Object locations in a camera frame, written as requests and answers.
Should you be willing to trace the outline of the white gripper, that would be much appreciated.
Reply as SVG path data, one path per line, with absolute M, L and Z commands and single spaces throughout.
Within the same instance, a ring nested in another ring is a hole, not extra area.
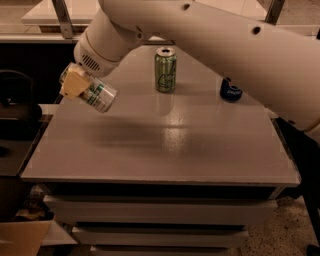
M 84 32 L 74 48 L 74 59 L 77 65 L 94 77 L 108 76 L 118 65 L 119 61 L 110 61 L 101 57 L 89 43 Z M 67 71 L 61 77 L 60 93 L 68 99 L 78 97 L 90 86 L 90 81 L 76 71 Z

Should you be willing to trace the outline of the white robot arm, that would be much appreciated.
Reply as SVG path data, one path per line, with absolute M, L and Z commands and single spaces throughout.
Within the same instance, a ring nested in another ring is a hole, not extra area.
M 320 41 L 193 0 L 99 0 L 61 92 L 75 98 L 152 36 L 171 40 L 293 124 L 320 138 Z

